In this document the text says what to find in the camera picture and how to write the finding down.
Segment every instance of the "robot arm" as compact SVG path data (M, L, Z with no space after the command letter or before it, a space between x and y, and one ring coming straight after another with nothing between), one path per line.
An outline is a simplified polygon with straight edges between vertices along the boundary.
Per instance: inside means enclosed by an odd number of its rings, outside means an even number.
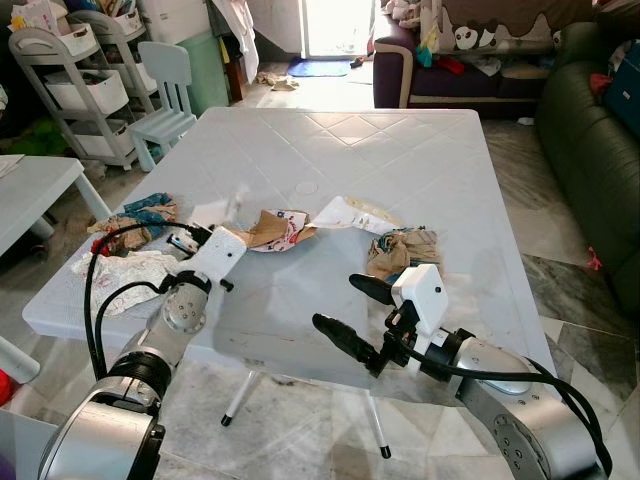
M165 429L157 423L167 389L191 339L205 325L214 285L240 259L244 242L216 228L202 248L171 278L173 285L147 327L53 435L38 480L152 479Z
M349 280L395 307L385 322L380 352L338 320L316 314L313 323L374 377L392 361L442 381L492 433L518 480L607 478L598 463L596 439L572 409L539 383L539 366L465 330L440 328L448 300L435 266L408 268L393 285L364 275ZM546 383L562 383L553 380ZM598 453L610 461L606 449Z

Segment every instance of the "patterned cloth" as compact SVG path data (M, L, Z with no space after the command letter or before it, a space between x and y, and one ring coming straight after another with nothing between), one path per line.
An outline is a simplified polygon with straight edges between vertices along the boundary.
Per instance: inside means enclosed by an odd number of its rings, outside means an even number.
M87 228L87 232L112 232L113 230L138 223L174 221L176 211L177 206L171 195L168 193L154 193L142 200L125 205L124 213L112 215L106 220L93 224ZM162 235L163 231L164 227L146 227L125 232L100 253L109 255L122 248L135 250Z
M405 268L433 263L440 268L438 235L425 227L402 228L371 242L367 273L385 281L395 280Z

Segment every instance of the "small chair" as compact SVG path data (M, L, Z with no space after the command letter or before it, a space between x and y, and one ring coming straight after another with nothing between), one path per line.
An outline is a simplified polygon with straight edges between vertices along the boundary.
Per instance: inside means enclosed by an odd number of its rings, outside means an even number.
M138 50L147 73L158 83L162 101L161 109L129 127L140 168L150 172L156 164L145 140L159 144L166 155L196 122L187 94L187 85L191 85L191 65L187 50L175 45L140 42Z

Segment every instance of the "marble floor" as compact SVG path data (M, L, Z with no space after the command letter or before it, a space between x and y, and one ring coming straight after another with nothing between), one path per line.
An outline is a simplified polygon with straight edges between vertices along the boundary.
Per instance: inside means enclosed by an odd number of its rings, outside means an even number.
M283 72L272 64L265 70ZM372 108L371 63L342 79L301 79L293 92L252 85L241 108ZM483 121L558 375L582 391L600 419L614 460L611 478L640 477L637 327L620 316L601 272L589 270L588 245L544 160L535 128ZM143 178L108 168L91 177L111 207ZM3 408L58 424L91 385L83 342L40 337L21 311L85 238L90 215L70 189L52 207L58 218L49 258L0 267L0 335L43 369ZM219 419L244 372L184 362L165 402L168 427L158 479L509 479L492 438L465 409L380 399L393 457L379 455L362 392L263 376L229 428Z

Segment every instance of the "blue mat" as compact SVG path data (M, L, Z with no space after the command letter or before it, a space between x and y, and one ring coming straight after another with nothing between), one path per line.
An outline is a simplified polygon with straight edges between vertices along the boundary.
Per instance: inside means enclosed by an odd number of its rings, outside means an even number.
M287 73L292 77L344 77L351 67L349 60L291 60Z

